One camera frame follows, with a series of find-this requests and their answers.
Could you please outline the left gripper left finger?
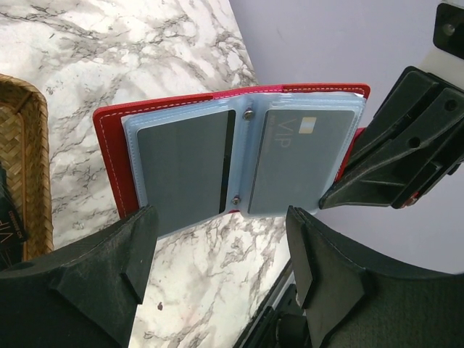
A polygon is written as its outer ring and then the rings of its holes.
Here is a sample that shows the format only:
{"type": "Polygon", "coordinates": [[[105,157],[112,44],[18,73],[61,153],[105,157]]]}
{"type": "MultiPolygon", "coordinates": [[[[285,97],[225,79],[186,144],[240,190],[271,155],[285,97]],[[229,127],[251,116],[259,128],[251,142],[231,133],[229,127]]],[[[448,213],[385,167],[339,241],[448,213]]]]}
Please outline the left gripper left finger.
{"type": "Polygon", "coordinates": [[[1,272],[2,347],[127,347],[157,243],[144,207],[1,272]]]}

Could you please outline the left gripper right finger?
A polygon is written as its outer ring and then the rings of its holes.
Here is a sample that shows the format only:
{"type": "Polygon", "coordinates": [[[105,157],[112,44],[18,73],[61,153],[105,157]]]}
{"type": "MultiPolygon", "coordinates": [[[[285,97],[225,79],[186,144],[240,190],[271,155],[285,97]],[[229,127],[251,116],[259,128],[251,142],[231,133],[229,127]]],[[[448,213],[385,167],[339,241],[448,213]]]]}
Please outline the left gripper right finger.
{"type": "Polygon", "coordinates": [[[463,275],[388,257],[288,208],[286,235],[312,347],[461,347],[463,275]]]}

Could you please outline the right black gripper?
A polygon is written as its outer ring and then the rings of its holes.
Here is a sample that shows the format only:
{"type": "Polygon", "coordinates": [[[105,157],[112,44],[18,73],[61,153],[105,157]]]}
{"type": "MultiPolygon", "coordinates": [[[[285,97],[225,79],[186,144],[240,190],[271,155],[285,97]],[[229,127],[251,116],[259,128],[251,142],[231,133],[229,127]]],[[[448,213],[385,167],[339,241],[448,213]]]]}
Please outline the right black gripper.
{"type": "Polygon", "coordinates": [[[436,8],[433,43],[463,59],[463,1],[441,1],[436,8]]]}

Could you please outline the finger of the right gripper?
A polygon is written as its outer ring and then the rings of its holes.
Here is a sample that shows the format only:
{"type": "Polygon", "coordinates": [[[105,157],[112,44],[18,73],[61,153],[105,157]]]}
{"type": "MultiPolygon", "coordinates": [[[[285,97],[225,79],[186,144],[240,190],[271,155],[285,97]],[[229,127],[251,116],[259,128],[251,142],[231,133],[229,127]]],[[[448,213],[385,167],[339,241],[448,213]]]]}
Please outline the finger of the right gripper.
{"type": "Polygon", "coordinates": [[[355,139],[319,208],[408,207],[462,163],[463,88],[407,67],[355,139]]]}

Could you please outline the red card holder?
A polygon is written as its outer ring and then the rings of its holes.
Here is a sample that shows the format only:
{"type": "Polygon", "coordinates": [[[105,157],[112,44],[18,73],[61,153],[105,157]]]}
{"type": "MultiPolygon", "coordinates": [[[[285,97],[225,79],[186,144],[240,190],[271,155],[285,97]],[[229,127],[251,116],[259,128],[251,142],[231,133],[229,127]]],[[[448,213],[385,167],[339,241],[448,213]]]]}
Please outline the red card holder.
{"type": "Polygon", "coordinates": [[[98,108],[119,216],[152,206],[165,237],[232,212],[317,212],[344,172],[369,95],[363,83],[281,84],[98,108]]]}

